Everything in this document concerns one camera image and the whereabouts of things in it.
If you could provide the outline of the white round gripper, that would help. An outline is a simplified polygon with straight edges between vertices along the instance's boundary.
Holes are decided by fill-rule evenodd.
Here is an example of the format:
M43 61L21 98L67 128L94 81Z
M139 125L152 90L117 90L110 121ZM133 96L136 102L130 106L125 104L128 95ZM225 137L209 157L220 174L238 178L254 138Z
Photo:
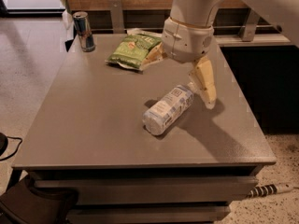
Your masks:
M200 28L185 25L168 18L164 22L163 44L158 44L149 52L139 69L145 70L166 57L179 63L193 62L193 69L189 73L192 90L200 96L207 109L213 109L217 100L217 92L212 63L205 56L209 51L213 33L212 27Z

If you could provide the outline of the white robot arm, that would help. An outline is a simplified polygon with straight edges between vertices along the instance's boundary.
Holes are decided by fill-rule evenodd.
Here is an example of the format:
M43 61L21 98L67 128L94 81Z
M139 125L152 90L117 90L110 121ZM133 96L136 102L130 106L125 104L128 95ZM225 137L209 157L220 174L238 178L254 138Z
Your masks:
M224 1L173 0L162 33L166 56L193 65L190 72L192 91L209 109L215 106L217 93L212 64L206 55L214 34L213 22ZM299 0L241 1L299 47Z

